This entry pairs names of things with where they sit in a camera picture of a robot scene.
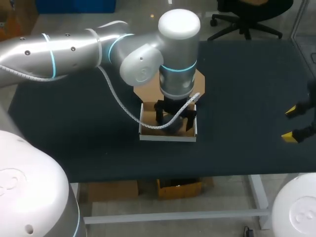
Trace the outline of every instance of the office chair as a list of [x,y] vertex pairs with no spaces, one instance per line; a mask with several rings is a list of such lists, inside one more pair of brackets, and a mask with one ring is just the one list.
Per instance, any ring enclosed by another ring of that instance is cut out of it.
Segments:
[[249,29],[267,32],[282,38],[282,33],[268,26],[259,24],[260,21],[272,19],[286,12],[293,5],[293,0],[268,0],[262,5],[251,5],[239,0],[218,0],[218,10],[221,12],[232,12],[238,17],[213,14],[210,24],[217,26],[217,20],[228,21],[231,25],[220,32],[212,35],[207,40],[214,40],[239,30],[239,34],[244,35],[246,40],[251,40]]

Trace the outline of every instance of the chair base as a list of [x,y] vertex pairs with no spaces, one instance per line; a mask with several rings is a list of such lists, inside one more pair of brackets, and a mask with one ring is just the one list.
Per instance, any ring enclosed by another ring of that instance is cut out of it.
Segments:
[[257,22],[248,22],[240,19],[239,17],[235,16],[227,16],[227,15],[219,15],[219,14],[213,14],[212,20],[210,21],[211,26],[216,26],[217,21],[216,19],[228,21],[231,23],[231,25],[220,32],[217,32],[216,34],[209,37],[207,40],[214,40],[219,38],[220,36],[226,35],[230,32],[233,32],[235,30],[239,30],[239,34],[244,35],[246,40],[251,40],[251,35],[249,29],[255,29],[263,32],[267,32],[273,35],[278,36],[279,39],[282,38],[283,34],[273,28],[270,28],[268,26],[264,26],[262,24],[259,24]]

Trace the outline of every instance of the metal table frame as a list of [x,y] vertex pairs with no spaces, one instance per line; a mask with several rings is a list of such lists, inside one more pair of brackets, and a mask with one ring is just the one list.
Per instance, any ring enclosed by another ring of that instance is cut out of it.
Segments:
[[[288,174],[280,189],[290,180],[298,176],[298,173]],[[139,221],[162,221],[162,220],[188,220],[188,219],[210,219],[227,217],[253,217],[259,216],[259,223],[262,230],[272,227],[271,211],[272,204],[268,203],[266,192],[264,190],[261,177],[257,175],[248,175],[252,194],[257,209],[248,210],[223,210],[223,211],[196,211],[196,212],[171,212],[171,213],[151,213],[151,214],[132,214],[115,216],[91,216],[84,217],[86,225],[106,224],[106,223],[124,223]],[[71,184],[75,196],[79,196],[79,184]]]

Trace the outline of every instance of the white coiled cable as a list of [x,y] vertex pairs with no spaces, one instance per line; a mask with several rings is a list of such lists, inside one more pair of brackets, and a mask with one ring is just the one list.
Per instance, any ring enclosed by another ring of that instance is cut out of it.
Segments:
[[64,75],[64,76],[59,76],[59,77],[55,77],[55,78],[39,78],[39,77],[30,76],[30,75],[27,75],[25,73],[18,72],[18,71],[14,70],[14,69],[8,68],[8,67],[3,66],[3,65],[0,65],[0,69],[6,71],[8,73],[11,73],[13,75],[16,75],[18,77],[27,79],[27,80],[42,81],[42,82],[59,80],[59,79],[64,78],[64,77],[67,76],[67,75]]
[[117,94],[114,91],[114,88],[111,84],[110,78],[108,76],[108,74],[105,72],[105,70],[101,67],[98,66],[98,69],[100,69],[100,71],[102,72],[102,74],[104,75],[105,79],[107,80],[107,83],[109,85],[109,88],[114,96],[114,98],[116,99],[117,103],[121,106],[121,108],[136,122],[140,123],[141,125],[143,125],[144,127],[150,128],[150,129],[163,129],[166,128],[168,126],[170,126],[173,122],[175,122],[175,120],[179,117],[179,115],[184,111],[184,109],[186,107],[188,107],[188,105],[193,102],[198,100],[199,97],[199,93],[196,93],[194,96],[192,96],[182,107],[181,109],[179,109],[179,111],[173,116],[173,118],[166,124],[161,125],[161,126],[152,126],[146,123],[141,122],[138,118],[136,118],[134,115],[131,114],[130,111],[128,111],[128,109],[123,105],[123,103],[119,100]]
[[[34,77],[34,76],[30,76],[30,75],[27,75],[25,73],[21,73],[21,72],[18,72],[14,69],[11,69],[11,68],[8,68],[6,66],[3,66],[3,65],[0,65],[0,69],[2,70],[5,70],[6,72],[8,73],[11,73],[11,74],[14,74],[16,76],[19,76],[21,78],[24,78],[24,79],[28,79],[28,80],[33,80],[33,81],[42,81],[42,82],[48,82],[48,81],[54,81],[54,80],[58,80],[58,79],[61,79],[61,78],[64,78],[66,77],[67,75],[64,75],[64,76],[59,76],[59,77],[55,77],[55,78],[39,78],[39,77]],[[124,105],[123,103],[119,100],[117,94],[115,93],[114,91],[114,88],[112,86],[112,83],[110,81],[110,78],[108,76],[108,74],[105,72],[105,70],[101,67],[101,66],[98,66],[98,69],[102,72],[102,74],[104,75],[108,85],[109,85],[109,88],[110,88],[110,91],[112,92],[114,98],[116,99],[117,103],[121,106],[121,108],[133,119],[135,120],[136,122],[140,123],[141,125],[143,125],[144,127],[147,127],[147,128],[150,128],[150,129],[163,129],[163,128],[166,128],[168,126],[170,126],[173,122],[175,122],[175,120],[179,117],[179,115],[185,110],[186,107],[188,107],[188,105],[193,102],[193,101],[197,101],[198,98],[199,98],[199,93],[196,93],[194,96],[192,96],[182,107],[181,109],[179,109],[179,111],[174,115],[174,117],[166,124],[164,125],[160,125],[160,126],[152,126],[152,125],[149,125],[149,124],[146,124],[146,123],[143,123],[141,122],[138,118],[136,118]]]

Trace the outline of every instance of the blue led ring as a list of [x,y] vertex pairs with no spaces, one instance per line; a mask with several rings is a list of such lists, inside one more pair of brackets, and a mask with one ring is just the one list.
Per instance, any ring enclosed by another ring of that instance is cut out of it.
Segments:
[[[46,34],[42,34],[49,46],[49,38]],[[53,51],[51,50],[51,48],[49,48],[49,51],[50,51],[50,57],[51,57],[51,63],[52,63],[52,66],[53,66],[53,76],[51,78],[55,78],[56,76],[56,64],[55,64],[55,58],[54,58],[54,54],[53,54]]]
[[162,67],[165,68],[166,70],[171,71],[171,72],[174,72],[174,73],[181,73],[181,72],[185,72],[185,71],[187,71],[187,70],[190,70],[190,69],[193,68],[196,64],[197,64],[197,60],[195,61],[195,63],[193,63],[192,66],[189,66],[188,68],[180,69],[180,70],[168,68],[168,67],[166,67],[166,66],[164,66],[164,65],[162,65]]
[[112,63],[112,62],[111,62],[111,59],[110,59],[110,54],[111,54],[111,51],[112,51],[112,48],[114,47],[114,45],[115,45],[118,41],[120,41],[122,38],[124,38],[124,37],[126,37],[126,36],[133,36],[133,35],[134,35],[134,34],[125,34],[125,35],[122,35],[122,36],[118,37],[118,38],[112,43],[112,45],[111,45],[111,47],[110,47],[110,49],[109,49],[109,54],[108,54],[108,58],[109,58],[110,63]]

